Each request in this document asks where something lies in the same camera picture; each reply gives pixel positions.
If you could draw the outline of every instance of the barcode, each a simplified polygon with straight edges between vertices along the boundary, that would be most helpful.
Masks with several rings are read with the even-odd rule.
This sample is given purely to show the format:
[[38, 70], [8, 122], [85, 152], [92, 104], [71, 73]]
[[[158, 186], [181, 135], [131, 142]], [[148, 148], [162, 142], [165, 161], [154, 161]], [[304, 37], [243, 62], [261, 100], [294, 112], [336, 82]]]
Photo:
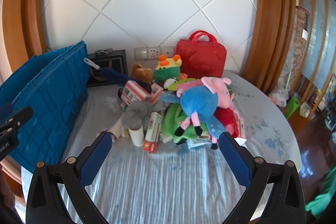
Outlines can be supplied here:
[[152, 93], [155, 94], [155, 93], [157, 93], [158, 91], [159, 91], [159, 88], [155, 88], [155, 89], [152, 90]]
[[151, 120], [151, 121], [149, 122], [148, 130], [152, 130], [152, 129], [153, 129], [153, 125], [154, 125], [154, 121]]

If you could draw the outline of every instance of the brown teddy bear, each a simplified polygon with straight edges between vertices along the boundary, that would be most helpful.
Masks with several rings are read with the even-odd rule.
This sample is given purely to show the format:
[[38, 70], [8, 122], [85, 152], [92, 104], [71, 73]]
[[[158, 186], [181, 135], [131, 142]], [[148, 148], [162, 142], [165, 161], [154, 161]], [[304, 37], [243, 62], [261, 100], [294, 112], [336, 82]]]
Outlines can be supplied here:
[[151, 69], [143, 68], [139, 64], [134, 64], [131, 72], [131, 77], [145, 83], [153, 83], [153, 72]]

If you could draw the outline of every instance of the red bag handle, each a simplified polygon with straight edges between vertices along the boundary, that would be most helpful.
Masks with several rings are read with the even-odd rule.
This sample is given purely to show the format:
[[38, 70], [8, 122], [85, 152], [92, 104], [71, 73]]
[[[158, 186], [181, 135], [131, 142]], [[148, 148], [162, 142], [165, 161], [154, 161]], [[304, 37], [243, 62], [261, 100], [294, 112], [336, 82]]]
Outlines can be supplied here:
[[192, 39], [191, 39], [191, 44], [196, 44], [196, 42], [198, 42], [198, 39], [203, 36], [206, 35], [209, 38], [209, 42], [212, 42], [212, 44], [214, 46], [218, 46], [218, 42], [217, 39], [210, 33], [208, 32], [204, 32], [202, 31], [201, 33], [197, 33]]
[[196, 35], [196, 34], [199, 34], [199, 33], [203, 33], [204, 35], [207, 35], [207, 34], [208, 34], [208, 32], [206, 32], [206, 31], [198, 30], [198, 31], [196, 31], [196, 32], [193, 32], [193, 33], [190, 35], [189, 40], [193, 40], [194, 37], [195, 37], [195, 35]]

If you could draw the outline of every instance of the red handbag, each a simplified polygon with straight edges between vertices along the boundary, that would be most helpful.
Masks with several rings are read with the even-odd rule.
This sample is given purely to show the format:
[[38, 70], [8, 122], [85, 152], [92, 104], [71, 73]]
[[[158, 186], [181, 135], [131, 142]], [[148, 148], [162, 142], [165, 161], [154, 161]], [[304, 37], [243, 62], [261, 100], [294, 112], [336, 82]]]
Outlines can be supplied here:
[[[203, 35], [206, 35], [209, 41], [199, 41]], [[180, 40], [177, 43], [176, 54], [182, 59], [181, 73], [187, 74], [188, 77], [222, 77], [226, 49], [212, 34], [201, 30], [194, 32], [188, 40]]]

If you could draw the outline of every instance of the wooden floor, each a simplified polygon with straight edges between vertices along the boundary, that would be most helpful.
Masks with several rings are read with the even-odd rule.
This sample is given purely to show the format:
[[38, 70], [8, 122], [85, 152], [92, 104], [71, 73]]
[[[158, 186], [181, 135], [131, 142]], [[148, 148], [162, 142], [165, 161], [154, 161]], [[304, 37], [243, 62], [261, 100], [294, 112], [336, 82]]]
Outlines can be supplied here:
[[[336, 165], [336, 158], [329, 145], [331, 132], [324, 126], [324, 118], [316, 116], [296, 135], [302, 159], [299, 176], [306, 203], [320, 193], [320, 184], [329, 170]], [[307, 213], [307, 223], [313, 218]]]

